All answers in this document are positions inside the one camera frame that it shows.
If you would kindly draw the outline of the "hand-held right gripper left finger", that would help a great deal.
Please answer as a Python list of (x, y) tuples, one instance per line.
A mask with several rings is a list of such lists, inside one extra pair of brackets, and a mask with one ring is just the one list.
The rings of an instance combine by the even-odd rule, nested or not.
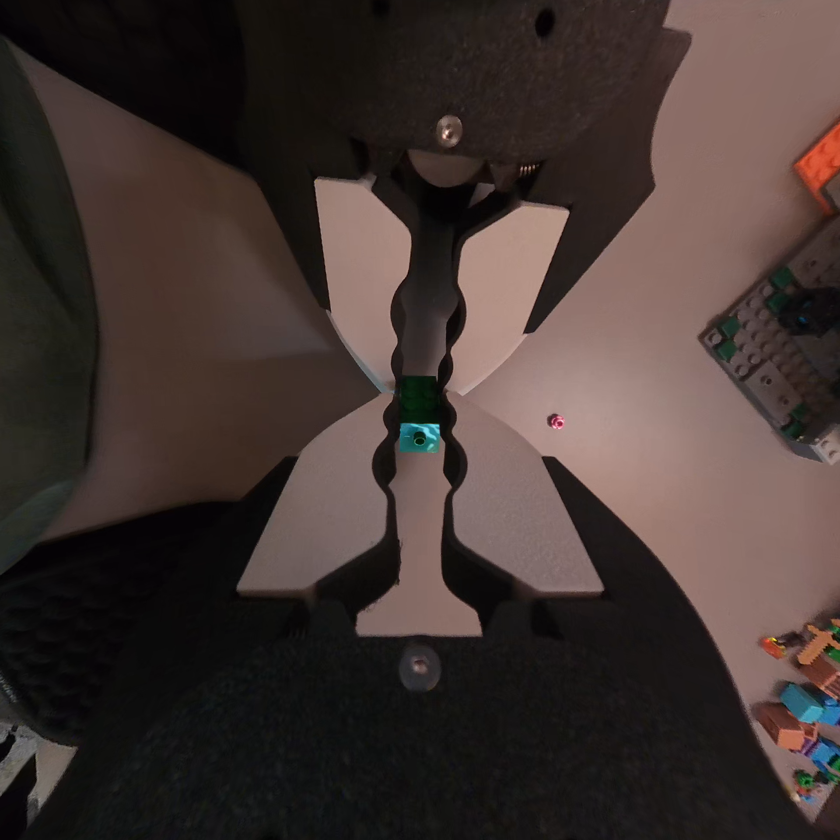
[(238, 581), (239, 595), (310, 606), (336, 601), (356, 617), (393, 587), (396, 515), (376, 458), (393, 458), (385, 422), (392, 401), (392, 393), (379, 394), (301, 451)]

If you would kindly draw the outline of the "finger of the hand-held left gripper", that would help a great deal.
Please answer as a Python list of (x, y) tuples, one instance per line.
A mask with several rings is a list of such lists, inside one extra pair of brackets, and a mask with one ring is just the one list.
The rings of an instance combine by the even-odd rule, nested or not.
[(314, 183), (329, 319), (344, 347), (380, 392), (394, 392), (397, 345), (392, 303), (410, 266), (412, 236), (359, 181), (319, 177)]
[(526, 327), (570, 210), (515, 196), (472, 196), (458, 247), (465, 316), (447, 388), (466, 394), (506, 362)]

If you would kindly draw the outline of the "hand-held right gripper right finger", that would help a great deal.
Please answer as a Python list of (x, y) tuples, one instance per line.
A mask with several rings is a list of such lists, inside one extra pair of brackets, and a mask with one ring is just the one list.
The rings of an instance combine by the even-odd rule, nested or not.
[(456, 392), (445, 408), (447, 588), (480, 625), (509, 602), (601, 596), (602, 579), (539, 451)]

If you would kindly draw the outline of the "green studded toy brick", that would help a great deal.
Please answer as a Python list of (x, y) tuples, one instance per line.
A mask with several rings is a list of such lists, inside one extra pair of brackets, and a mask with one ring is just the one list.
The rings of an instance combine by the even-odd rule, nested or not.
[(403, 376), (398, 395), (401, 424), (440, 425), (440, 389), (435, 376)]

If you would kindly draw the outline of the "grey desk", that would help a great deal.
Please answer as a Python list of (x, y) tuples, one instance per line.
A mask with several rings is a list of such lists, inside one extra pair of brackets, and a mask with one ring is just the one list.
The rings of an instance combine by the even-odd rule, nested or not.
[(605, 592), (499, 605), (478, 637), (360, 637), (336, 601), (234, 594), (297, 458), (205, 534), (175, 670), (88, 724), (27, 838), (818, 838), (665, 567), (544, 458)]

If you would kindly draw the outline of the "toy brick building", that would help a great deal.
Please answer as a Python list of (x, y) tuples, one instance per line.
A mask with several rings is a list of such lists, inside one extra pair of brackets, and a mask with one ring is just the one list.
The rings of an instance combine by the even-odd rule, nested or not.
[(839, 125), (794, 163), (823, 218), (698, 340), (796, 455), (839, 460)]

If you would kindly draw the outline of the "black mesh cushion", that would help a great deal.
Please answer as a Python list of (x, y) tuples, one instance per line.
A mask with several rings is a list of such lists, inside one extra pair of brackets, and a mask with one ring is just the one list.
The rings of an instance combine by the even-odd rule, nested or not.
[(142, 613), (234, 506), (206, 501), (42, 542), (2, 574), (2, 719), (77, 747)]

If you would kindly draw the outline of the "pile of colourful toy pieces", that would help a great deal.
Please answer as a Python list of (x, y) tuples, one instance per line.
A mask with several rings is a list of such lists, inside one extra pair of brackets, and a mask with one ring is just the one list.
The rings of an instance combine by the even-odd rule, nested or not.
[(777, 748), (801, 762), (791, 771), (795, 804), (818, 816), (839, 783), (839, 620), (759, 638), (757, 646), (793, 668), (771, 699), (752, 707), (752, 719)]

